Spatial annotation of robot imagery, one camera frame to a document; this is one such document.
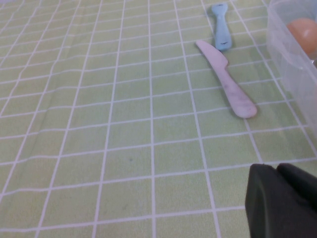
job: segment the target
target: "green checkered tablecloth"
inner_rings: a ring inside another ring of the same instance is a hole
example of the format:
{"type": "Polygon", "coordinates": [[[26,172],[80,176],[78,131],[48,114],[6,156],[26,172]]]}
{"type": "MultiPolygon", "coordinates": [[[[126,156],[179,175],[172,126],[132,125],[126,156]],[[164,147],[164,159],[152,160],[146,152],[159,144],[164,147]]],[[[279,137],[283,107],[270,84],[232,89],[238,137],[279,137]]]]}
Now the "green checkered tablecloth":
{"type": "Polygon", "coordinates": [[[269,0],[230,0],[235,117],[196,40],[215,0],[0,4],[1,238],[247,238],[249,166],[317,175],[266,50],[269,0]]]}

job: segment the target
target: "white grid line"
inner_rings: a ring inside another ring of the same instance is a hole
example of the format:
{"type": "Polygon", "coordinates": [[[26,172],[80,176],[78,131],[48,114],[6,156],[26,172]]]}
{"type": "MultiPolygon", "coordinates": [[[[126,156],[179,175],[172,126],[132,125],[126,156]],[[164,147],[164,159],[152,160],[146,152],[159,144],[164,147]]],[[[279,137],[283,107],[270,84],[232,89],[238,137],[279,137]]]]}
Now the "white grid line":
{"type": "MultiPolygon", "coordinates": [[[[185,211],[185,212],[175,212],[175,213],[165,213],[165,214],[157,214],[156,218],[164,218],[164,217],[171,217],[171,216],[184,216],[184,215],[195,215],[195,214],[204,214],[210,212],[222,212],[222,211],[231,211],[231,210],[243,210],[244,206],[236,206],[236,207],[223,207],[223,208],[216,208],[213,209],[204,209],[204,210],[196,210],[196,211],[185,211]]],[[[130,221],[141,221],[150,219],[151,215],[145,215],[141,217],[128,217],[128,218],[120,218],[114,220],[104,220],[98,221],[97,225],[104,225],[104,224],[111,224],[111,223],[121,223],[121,222],[130,222],[130,221]]],[[[52,229],[63,229],[63,228],[75,228],[75,227],[86,227],[92,226],[94,222],[85,222],[85,223],[77,223],[77,224],[67,224],[67,225],[57,225],[51,227],[41,227],[41,231],[52,230],[52,229]]],[[[25,233],[25,232],[33,232],[35,228],[27,228],[27,229],[0,229],[0,232],[18,232],[18,233],[25,233]]]]}
{"type": "MultiPolygon", "coordinates": [[[[204,91],[204,90],[213,90],[213,89],[221,89],[222,87],[212,87],[212,88],[202,88],[202,89],[193,89],[192,91],[204,91]]],[[[186,91],[180,91],[180,92],[172,92],[172,93],[166,93],[166,94],[159,94],[159,95],[153,95],[153,97],[164,97],[164,96],[170,96],[170,95],[177,95],[177,94],[184,94],[184,93],[190,93],[190,90],[186,91]]],[[[133,98],[133,99],[124,99],[124,100],[116,100],[113,101],[114,103],[118,102],[131,102],[131,101],[138,101],[138,100],[144,100],[144,99],[150,99],[150,96],[147,97],[142,97],[142,98],[133,98]]],[[[289,100],[280,100],[280,101],[267,101],[267,102],[261,102],[261,103],[256,103],[256,105],[267,105],[267,104],[276,104],[276,103],[287,103],[287,102],[294,102],[294,99],[289,99],[289,100]]],[[[94,103],[94,104],[86,104],[86,105],[77,105],[74,108],[85,108],[85,107],[90,107],[90,106],[98,106],[98,105],[107,105],[110,104],[110,102],[101,102],[101,103],[94,103]]],[[[55,106],[55,107],[50,107],[45,110],[38,110],[37,113],[43,113],[47,112],[50,110],[56,110],[56,109],[71,109],[72,106],[55,106]]],[[[213,112],[217,110],[224,110],[224,109],[230,109],[230,107],[223,107],[223,108],[215,108],[215,109],[209,109],[209,110],[201,110],[197,111],[198,114],[201,113],[208,113],[208,112],[213,112]]],[[[29,112],[29,113],[20,113],[20,114],[12,114],[12,115],[5,115],[2,116],[1,118],[11,118],[11,117],[18,117],[18,116],[25,116],[25,115],[31,115],[34,114],[35,112],[29,112]]],[[[173,114],[173,115],[166,115],[166,116],[157,116],[154,117],[154,119],[163,119],[163,118],[169,118],[169,117],[179,117],[179,116],[184,116],[184,115],[192,115],[193,113],[184,113],[184,114],[173,114]]],[[[116,123],[129,123],[132,121],[144,121],[149,118],[145,119],[135,119],[135,120],[126,120],[126,121],[120,121],[120,122],[111,122],[110,124],[116,124],[116,123]]]]}
{"type": "MultiPolygon", "coordinates": [[[[203,16],[195,16],[195,17],[185,17],[183,18],[182,20],[184,19],[191,19],[191,18],[202,18],[203,16]]],[[[265,17],[254,17],[254,18],[250,18],[248,19],[249,20],[253,20],[253,19],[259,19],[259,18],[267,18],[267,16],[265,17]]],[[[166,22],[175,22],[175,19],[172,19],[172,20],[167,20],[166,22]]],[[[236,21],[228,21],[228,23],[238,23],[238,22],[241,22],[241,20],[236,20],[236,21]]],[[[83,26],[84,24],[80,24],[80,25],[76,25],[76,24],[72,24],[72,26],[83,26]]],[[[142,27],[142,26],[147,26],[147,24],[140,24],[140,25],[134,25],[134,26],[128,26],[128,27],[124,27],[123,29],[130,29],[130,28],[137,28],[137,27],[142,27]]],[[[58,28],[53,28],[53,30],[56,30],[56,29],[61,29],[61,28],[66,28],[67,26],[61,26],[61,27],[58,27],[58,28]]],[[[194,26],[194,27],[185,27],[185,28],[181,28],[181,31],[184,31],[184,30],[194,30],[194,29],[199,29],[199,28],[205,28],[205,27],[208,27],[208,25],[202,25],[202,26],[194,26]]],[[[120,28],[114,28],[114,29],[108,29],[108,30],[96,30],[97,33],[102,33],[102,32],[111,32],[111,31],[119,31],[120,28]]],[[[258,29],[258,30],[254,30],[254,31],[250,31],[250,32],[258,32],[258,31],[263,31],[263,30],[266,30],[265,28],[262,28],[262,29],[258,29]]],[[[31,33],[38,33],[38,32],[42,32],[42,31],[36,31],[36,32],[28,32],[28,33],[25,33],[25,34],[31,34],[31,33]]],[[[173,33],[173,32],[178,32],[178,30],[173,30],[173,31],[165,31],[165,32],[159,32],[159,33],[153,33],[152,36],[155,36],[155,35],[160,35],[160,34],[168,34],[168,33],[173,33]]],[[[78,37],[78,36],[83,36],[83,35],[88,35],[88,34],[91,34],[92,32],[84,32],[84,33],[80,33],[80,34],[68,34],[68,36],[71,36],[71,37],[78,37]]],[[[246,33],[246,32],[239,32],[239,33],[232,33],[231,35],[238,35],[238,34],[243,34],[243,33],[246,33]]],[[[135,37],[126,37],[126,38],[122,38],[124,40],[129,40],[129,39],[136,39],[136,38],[140,38],[140,37],[146,37],[148,36],[147,34],[146,35],[142,35],[142,36],[135,36],[135,37]]],[[[56,37],[50,37],[50,38],[44,38],[43,40],[41,40],[41,42],[45,42],[45,41],[51,41],[51,40],[56,40],[56,39],[60,39],[60,38],[63,38],[64,36],[56,36],[56,37]]],[[[114,41],[118,41],[118,40],[111,40],[111,41],[103,41],[104,43],[106,42],[114,42],[114,41]]],[[[38,41],[28,41],[28,42],[23,42],[23,43],[18,43],[18,44],[14,44],[15,46],[19,46],[19,45],[26,45],[26,44],[29,44],[29,43],[37,43],[38,41]]]]}
{"type": "MultiPolygon", "coordinates": [[[[296,162],[309,162],[309,161],[317,161],[317,158],[306,158],[306,159],[297,159],[297,160],[288,160],[288,161],[274,161],[274,162],[267,162],[269,165],[278,165],[279,163],[296,163],[296,162]]],[[[208,169],[209,171],[221,171],[227,169],[235,169],[235,168],[247,168],[251,164],[241,164],[236,166],[227,166],[227,167],[219,167],[219,168],[211,168],[208,169]]],[[[205,170],[197,170],[194,171],[195,173],[203,173],[205,170]]],[[[187,175],[192,174],[193,171],[189,172],[181,172],[181,173],[171,173],[165,175],[157,175],[156,178],[167,177],[167,176],[179,176],[179,175],[187,175]]],[[[138,177],[138,178],[127,178],[127,179],[117,179],[117,180],[109,180],[104,181],[104,183],[112,183],[112,182],[125,182],[125,181],[132,181],[138,179],[149,179],[150,176],[138,177]]],[[[75,185],[68,185],[63,188],[61,187],[54,187],[53,189],[65,189],[65,188],[72,188],[72,187],[79,187],[82,186],[92,186],[96,185],[95,182],[86,183],[86,184],[75,184],[75,185]]],[[[46,191],[45,189],[35,189],[35,191],[46,191]]],[[[183,215],[193,215],[193,214],[203,214],[203,213],[213,213],[213,212],[221,212],[221,211],[232,211],[232,210],[244,210],[244,206],[235,206],[235,207],[222,207],[222,208],[215,208],[215,209],[203,209],[203,210],[195,210],[195,211],[184,211],[184,212],[174,212],[174,213],[165,213],[165,214],[156,214],[156,218],[164,218],[164,217],[172,217],[172,216],[183,216],[183,215]]],[[[130,217],[130,218],[122,218],[122,219],[114,219],[114,220],[104,220],[98,221],[97,225],[101,224],[109,224],[109,223],[119,223],[119,222],[127,222],[127,221],[137,221],[143,219],[150,219],[152,215],[146,215],[142,217],[130,217]]],[[[84,226],[91,226],[94,222],[87,222],[87,223],[77,223],[77,224],[67,224],[67,225],[57,225],[57,226],[48,226],[48,227],[40,227],[41,231],[44,230],[51,230],[51,229],[61,229],[61,228],[73,228],[73,227],[84,227],[84,226]]],[[[0,232],[31,232],[37,231],[38,228],[27,228],[27,229],[0,229],[0,232]]]]}
{"type": "MultiPolygon", "coordinates": [[[[281,161],[268,161],[265,162],[268,165],[278,165],[280,163],[301,163],[301,162],[311,162],[311,161],[317,161],[316,157],[312,158],[301,158],[301,159],[291,159],[291,160],[281,160],[281,161]]],[[[231,165],[231,166],[222,166],[222,167],[212,167],[207,169],[200,169],[200,170],[190,170],[190,171],[183,171],[183,172],[173,172],[173,173],[166,173],[166,174],[157,174],[157,175],[150,175],[150,176],[139,176],[139,177],[130,177],[130,178],[117,178],[117,179],[110,179],[110,180],[103,180],[102,184],[110,184],[110,183],[118,183],[118,182],[130,182],[130,181],[137,181],[137,180],[143,180],[143,179],[151,179],[151,178],[166,178],[166,177],[173,177],[173,176],[183,176],[183,175],[192,175],[192,174],[199,174],[204,173],[206,170],[208,172],[214,172],[214,171],[223,171],[223,170],[232,170],[236,168],[247,168],[250,167],[252,163],[245,163],[245,164],[237,164],[237,165],[231,165]]],[[[52,187],[52,190],[62,190],[62,189],[70,189],[70,188],[78,188],[78,187],[87,187],[87,186],[95,186],[99,185],[100,181],[95,182],[86,182],[86,183],[78,183],[78,184],[70,184],[70,185],[62,185],[62,186],[54,186],[52,187]]],[[[19,188],[13,191],[6,192],[4,196],[13,195],[15,193],[19,192],[47,192],[50,188],[19,188]]]]}
{"type": "Polygon", "coordinates": [[[152,196],[152,238],[157,237],[156,196],[155,196],[155,153],[154,153],[154,122],[153,122],[153,81],[152,81],[152,46],[151,46],[151,10],[148,0],[148,34],[149,34],[149,78],[150,78],[150,126],[151,126],[151,196],[152,196]]]}
{"type": "MultiPolygon", "coordinates": [[[[204,111],[204,112],[197,112],[197,114],[201,114],[201,113],[210,113],[210,112],[215,112],[215,111],[219,111],[219,110],[228,110],[229,108],[219,108],[219,109],[214,109],[214,110],[208,110],[208,111],[204,111]]],[[[188,113],[185,114],[184,116],[193,116],[193,113],[188,113]]],[[[182,115],[170,115],[170,116],[166,116],[167,117],[179,117],[182,115]]],[[[150,119],[139,119],[139,120],[132,120],[132,121],[120,121],[120,122],[114,122],[115,124],[124,124],[124,123],[129,123],[129,122],[138,122],[138,121],[148,121],[150,119]]],[[[90,127],[96,127],[95,125],[92,126],[83,126],[82,128],[90,128],[90,127]]],[[[239,135],[248,135],[250,132],[251,133],[260,133],[260,132],[273,132],[273,131],[281,131],[281,130],[289,130],[289,129],[296,129],[296,128],[308,128],[308,125],[291,125],[291,126],[285,126],[285,127],[278,127],[278,128],[273,128],[273,129],[261,129],[261,130],[252,130],[252,131],[245,131],[245,132],[237,132],[237,133],[228,133],[228,134],[218,134],[218,135],[207,135],[207,136],[202,136],[202,139],[211,139],[211,138],[219,138],[219,137],[229,137],[229,136],[239,136],[239,135]]],[[[79,127],[75,127],[75,128],[71,128],[69,130],[76,130],[79,127]]],[[[40,132],[48,132],[48,131],[65,131],[65,129],[43,129],[40,132]]],[[[37,135],[40,132],[32,132],[29,133],[28,135],[37,135]]],[[[13,135],[13,136],[5,136],[5,137],[0,137],[0,140],[4,140],[4,139],[12,139],[12,138],[20,138],[20,137],[24,137],[25,135],[13,135]]],[[[164,145],[164,144],[172,144],[172,143],[178,143],[178,142],[188,142],[188,141],[193,141],[193,140],[197,140],[197,138],[192,138],[192,139],[183,139],[183,140],[173,140],[173,141],[164,141],[164,142],[156,142],[154,143],[154,145],[164,145]]],[[[127,146],[127,147],[116,147],[116,148],[111,148],[108,149],[108,151],[113,151],[113,150],[123,150],[123,149],[132,149],[132,148],[140,148],[140,147],[145,147],[148,146],[149,144],[143,144],[143,145],[136,145],[136,146],[127,146]]],[[[75,153],[75,154],[65,154],[63,155],[64,157],[68,157],[68,156],[72,156],[72,155],[79,155],[81,153],[75,153]]]]}
{"type": "MultiPolygon", "coordinates": [[[[254,45],[251,45],[251,46],[243,46],[243,47],[234,47],[232,48],[231,50],[234,51],[234,50],[240,50],[240,49],[247,49],[247,48],[255,48],[256,46],[254,45]]],[[[105,53],[105,54],[101,54],[101,55],[88,55],[89,58],[94,58],[94,57],[100,57],[100,56],[107,56],[107,55],[114,55],[115,53],[114,52],[110,52],[110,53],[105,53]]],[[[200,54],[190,54],[190,55],[187,55],[185,57],[194,57],[194,56],[199,56],[200,54]]],[[[84,55],[76,55],[76,56],[71,56],[71,57],[68,57],[66,59],[61,59],[59,60],[59,62],[63,62],[63,61],[67,61],[67,60],[71,60],[71,59],[74,59],[74,58],[83,58],[85,57],[84,55]]],[[[179,56],[179,57],[171,57],[171,58],[166,58],[166,59],[156,59],[156,60],[152,60],[152,62],[162,62],[162,61],[168,61],[168,60],[176,60],[176,59],[182,59],[183,57],[182,56],[179,56]]],[[[54,63],[56,60],[52,60],[52,61],[46,61],[46,62],[41,62],[41,63],[34,63],[34,64],[27,64],[27,65],[20,65],[20,66],[13,66],[13,67],[6,67],[6,68],[0,68],[0,71],[3,69],[3,70],[6,70],[6,69],[15,69],[15,68],[22,68],[22,67],[27,67],[27,66],[38,66],[38,65],[43,65],[43,64],[50,64],[50,63],[54,63]]],[[[243,64],[252,64],[256,61],[252,61],[252,62],[246,62],[246,63],[243,63],[243,64]]],[[[118,67],[126,67],[126,66],[132,66],[132,65],[140,65],[140,64],[145,64],[145,63],[149,63],[149,61],[142,61],[142,62],[137,62],[137,63],[127,63],[127,64],[121,64],[121,65],[118,65],[118,67]]],[[[115,68],[115,66],[109,66],[109,67],[103,67],[103,68],[95,68],[95,69],[88,69],[88,70],[85,70],[86,72],[89,72],[89,71],[97,71],[97,70],[101,70],[101,69],[111,69],[111,68],[115,68]]],[[[80,71],[80,69],[68,69],[66,71],[80,71]]],[[[42,76],[37,76],[37,78],[41,78],[41,77],[46,77],[47,75],[42,75],[42,76]]]]}
{"type": "Polygon", "coordinates": [[[189,89],[191,91],[190,92],[190,94],[191,94],[190,96],[191,96],[191,102],[192,102],[192,107],[193,107],[193,111],[194,111],[194,117],[195,117],[196,130],[197,130],[197,134],[198,134],[199,146],[200,146],[201,155],[202,155],[203,164],[204,164],[204,170],[205,170],[206,182],[207,182],[207,187],[208,187],[208,193],[209,193],[209,197],[210,197],[211,208],[214,210],[212,212],[212,214],[213,214],[216,234],[217,234],[217,238],[221,238],[220,227],[219,227],[219,222],[218,222],[218,216],[217,216],[217,213],[215,212],[215,202],[214,202],[213,192],[212,192],[212,188],[211,188],[210,176],[209,176],[209,172],[207,170],[208,166],[207,166],[207,162],[206,162],[205,150],[204,150],[202,135],[201,135],[201,131],[200,131],[200,125],[199,125],[199,122],[198,122],[198,116],[197,116],[197,112],[196,112],[194,94],[193,94],[193,91],[192,91],[192,84],[191,84],[189,71],[188,71],[187,58],[186,58],[186,53],[185,53],[185,48],[184,48],[184,43],[183,43],[183,37],[182,37],[182,32],[181,32],[181,28],[180,28],[180,24],[179,24],[179,19],[178,19],[176,0],[174,0],[174,8],[175,8],[175,14],[176,14],[176,19],[177,19],[179,37],[180,37],[180,41],[181,41],[181,47],[182,47],[182,51],[183,51],[183,57],[184,57],[184,63],[185,63],[185,69],[186,69],[188,86],[189,86],[189,89]]]}
{"type": "MultiPolygon", "coordinates": [[[[55,12],[52,14],[51,19],[53,18],[54,14],[55,14],[56,12],[57,12],[57,8],[55,9],[55,12]]],[[[36,47],[34,48],[33,53],[35,52],[35,50],[36,50],[36,48],[37,48],[38,45],[39,45],[39,43],[38,43],[38,44],[36,45],[36,47]]],[[[29,57],[28,62],[26,63],[24,69],[26,69],[26,67],[27,67],[27,65],[28,65],[28,63],[29,63],[29,61],[30,61],[30,59],[31,59],[31,57],[29,57]]],[[[20,79],[20,77],[21,77],[21,74],[22,74],[23,70],[19,73],[18,80],[17,80],[15,86],[13,87],[13,89],[11,90],[10,96],[12,96],[12,93],[14,92],[14,89],[15,89],[16,86],[18,85],[19,79],[20,79]]],[[[42,96],[41,96],[41,98],[40,98],[40,101],[38,102],[37,110],[38,110],[38,108],[39,108],[39,106],[40,106],[40,102],[41,102],[41,99],[43,98],[43,95],[44,95],[44,92],[43,92],[43,94],[42,94],[42,96]]],[[[4,112],[5,108],[6,108],[6,106],[7,106],[7,104],[8,104],[8,102],[9,102],[9,98],[8,98],[7,101],[5,102],[5,105],[4,105],[3,109],[2,109],[1,112],[0,112],[0,117],[2,116],[2,114],[3,114],[3,112],[4,112]]],[[[29,127],[28,127],[27,134],[28,134],[28,132],[29,132],[30,129],[31,129],[32,121],[31,121],[31,123],[30,123],[30,125],[29,125],[29,127]]],[[[25,143],[25,141],[26,141],[27,134],[26,134],[25,137],[23,138],[22,144],[21,144],[21,146],[20,146],[20,148],[19,148],[19,151],[18,151],[18,153],[17,153],[17,156],[16,156],[16,158],[15,158],[15,160],[14,160],[14,164],[13,164],[13,166],[11,167],[10,172],[9,172],[9,175],[8,175],[8,177],[7,177],[7,180],[6,180],[6,182],[5,182],[4,186],[3,186],[2,192],[1,192],[1,194],[0,194],[0,203],[1,203],[2,198],[3,198],[3,193],[5,192],[5,190],[6,190],[7,186],[8,186],[8,184],[9,184],[9,181],[10,181],[10,179],[11,179],[11,176],[12,176],[12,174],[13,174],[13,170],[14,170],[14,168],[15,168],[15,166],[16,166],[16,162],[18,161],[18,158],[19,158],[19,156],[20,156],[20,154],[21,154],[21,152],[22,152],[22,148],[23,148],[24,143],[25,143]]]]}
{"type": "Polygon", "coordinates": [[[118,72],[118,65],[119,65],[122,26],[123,26],[123,20],[124,20],[124,8],[125,8],[125,0],[123,1],[123,6],[122,6],[121,29],[120,29],[120,33],[119,33],[119,42],[118,42],[118,48],[117,48],[117,56],[116,56],[116,62],[115,62],[113,87],[112,87],[112,93],[111,93],[111,103],[110,103],[110,109],[109,109],[109,115],[108,115],[108,124],[109,125],[108,125],[107,131],[106,131],[106,141],[105,141],[103,163],[102,163],[102,169],[101,169],[100,181],[99,181],[99,188],[98,188],[98,195],[97,195],[97,201],[96,201],[96,210],[95,210],[92,238],[95,238],[96,237],[96,233],[97,233],[97,225],[98,225],[99,211],[100,211],[100,202],[101,202],[102,189],[103,189],[102,181],[104,180],[105,169],[106,169],[106,158],[107,158],[107,150],[108,150],[108,141],[109,141],[110,127],[111,127],[110,126],[110,122],[111,122],[111,117],[112,117],[113,101],[114,101],[114,94],[115,94],[115,83],[117,81],[117,72],[118,72]]]}
{"type": "MultiPolygon", "coordinates": [[[[258,60],[258,61],[252,61],[252,62],[246,62],[246,63],[238,63],[238,64],[231,64],[228,67],[238,67],[238,66],[243,66],[243,65],[250,65],[250,64],[256,64],[256,63],[264,63],[264,62],[270,62],[272,61],[271,59],[266,59],[266,60],[258,60]]],[[[118,67],[125,67],[125,66],[129,66],[129,64],[125,64],[125,65],[119,65],[118,67]]],[[[111,67],[103,67],[103,68],[96,68],[96,69],[90,69],[90,70],[85,70],[85,72],[93,72],[93,71],[99,71],[99,70],[103,70],[103,69],[113,69],[115,68],[115,66],[111,66],[111,67]]],[[[206,68],[206,69],[194,69],[194,70],[190,70],[189,72],[198,72],[198,71],[207,71],[210,70],[210,68],[206,68]]],[[[34,77],[29,77],[29,78],[22,78],[20,79],[20,81],[27,81],[27,80],[33,80],[33,79],[39,79],[39,78],[44,78],[44,77],[50,77],[53,75],[59,75],[59,74],[63,74],[63,73],[67,73],[67,72],[81,72],[81,70],[79,69],[71,69],[71,70],[61,70],[60,72],[56,72],[56,73],[51,73],[51,74],[46,74],[46,75],[41,75],[41,76],[34,76],[34,77]]],[[[168,74],[160,74],[160,75],[156,75],[156,76],[152,76],[152,78],[159,78],[159,77],[164,77],[164,76],[172,76],[172,75],[178,75],[178,74],[182,74],[182,73],[186,73],[185,71],[181,71],[181,72],[176,72],[176,73],[168,73],[168,74]]],[[[133,81],[137,81],[137,80],[143,80],[143,79],[147,79],[147,78],[137,78],[137,79],[129,79],[129,80],[125,80],[125,81],[120,81],[117,83],[126,83],[126,82],[133,82],[133,81]]],[[[3,81],[0,82],[0,84],[7,84],[7,83],[12,83],[12,82],[16,82],[17,80],[11,80],[11,81],[3,81]]]]}
{"type": "MultiPolygon", "coordinates": [[[[81,0],[80,0],[80,1],[78,2],[78,4],[77,4],[76,12],[77,12],[77,9],[78,9],[80,3],[81,3],[81,0]]],[[[96,28],[96,25],[97,25],[99,12],[98,12],[98,14],[97,14],[97,18],[96,18],[96,21],[95,21],[94,29],[96,28]]],[[[79,94],[79,87],[80,87],[81,82],[82,82],[82,79],[83,79],[84,68],[86,67],[86,63],[87,63],[87,59],[88,59],[88,53],[89,53],[89,50],[90,50],[90,46],[91,46],[92,39],[93,39],[93,34],[91,35],[90,45],[89,45],[89,47],[88,47],[88,49],[87,49],[87,55],[86,55],[86,57],[85,57],[84,65],[83,65],[82,72],[81,72],[81,76],[80,76],[79,83],[78,83],[78,88],[77,88],[77,90],[76,90],[75,98],[74,98],[74,101],[73,101],[73,106],[72,106],[72,108],[71,108],[71,112],[70,112],[70,115],[69,115],[69,118],[68,118],[66,131],[65,131],[65,134],[64,134],[64,137],[63,137],[63,141],[62,141],[62,144],[61,144],[61,147],[60,147],[60,150],[59,150],[57,162],[56,162],[56,165],[55,165],[55,168],[54,168],[54,171],[53,171],[53,174],[52,174],[52,178],[51,178],[51,181],[50,181],[50,190],[48,191],[47,196],[46,196],[46,199],[45,199],[45,202],[44,202],[44,206],[43,206],[43,210],[42,210],[42,213],[41,213],[40,221],[39,221],[39,223],[38,223],[38,228],[37,228],[37,230],[36,230],[35,238],[38,237],[39,232],[40,232],[40,228],[41,228],[41,226],[42,226],[42,224],[43,224],[43,220],[44,220],[44,217],[45,217],[46,208],[47,208],[47,205],[48,205],[48,202],[49,202],[49,199],[50,199],[50,195],[51,195],[51,192],[52,192],[53,183],[54,183],[55,176],[56,176],[56,173],[57,173],[57,168],[58,168],[58,166],[59,166],[60,156],[62,155],[62,152],[63,152],[63,150],[64,150],[65,141],[66,141],[66,138],[67,138],[67,135],[68,135],[68,131],[69,131],[71,119],[72,119],[72,116],[73,116],[73,113],[74,113],[74,106],[76,105],[76,102],[77,102],[77,98],[78,98],[78,94],[79,94]]]]}

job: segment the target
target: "orange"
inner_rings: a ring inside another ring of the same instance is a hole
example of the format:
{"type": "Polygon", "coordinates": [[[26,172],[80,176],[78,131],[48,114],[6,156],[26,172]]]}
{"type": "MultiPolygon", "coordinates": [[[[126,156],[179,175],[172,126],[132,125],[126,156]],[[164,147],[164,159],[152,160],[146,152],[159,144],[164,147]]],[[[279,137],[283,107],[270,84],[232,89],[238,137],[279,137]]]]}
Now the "orange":
{"type": "Polygon", "coordinates": [[[309,18],[298,18],[287,25],[306,54],[317,49],[317,23],[309,18]]]}

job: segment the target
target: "knife blade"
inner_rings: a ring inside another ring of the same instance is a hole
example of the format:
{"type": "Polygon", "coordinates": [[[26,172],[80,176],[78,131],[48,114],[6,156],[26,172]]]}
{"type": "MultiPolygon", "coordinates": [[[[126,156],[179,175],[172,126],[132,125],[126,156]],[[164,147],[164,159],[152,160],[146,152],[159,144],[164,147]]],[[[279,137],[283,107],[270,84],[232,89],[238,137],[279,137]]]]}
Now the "knife blade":
{"type": "Polygon", "coordinates": [[[257,107],[227,72],[227,58],[205,41],[199,40],[196,45],[216,72],[234,113],[244,119],[254,117],[258,111],[257,107]]]}

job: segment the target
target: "blue plastic spoon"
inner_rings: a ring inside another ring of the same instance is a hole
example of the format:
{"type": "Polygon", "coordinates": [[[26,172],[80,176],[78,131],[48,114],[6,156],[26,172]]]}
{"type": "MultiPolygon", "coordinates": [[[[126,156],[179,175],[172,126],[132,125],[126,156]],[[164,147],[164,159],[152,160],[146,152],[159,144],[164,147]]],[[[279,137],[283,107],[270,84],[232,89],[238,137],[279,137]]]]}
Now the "blue plastic spoon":
{"type": "Polygon", "coordinates": [[[211,10],[217,17],[215,47],[220,51],[228,50],[232,47],[231,35],[225,19],[228,5],[226,3],[219,3],[213,5],[211,10]]]}

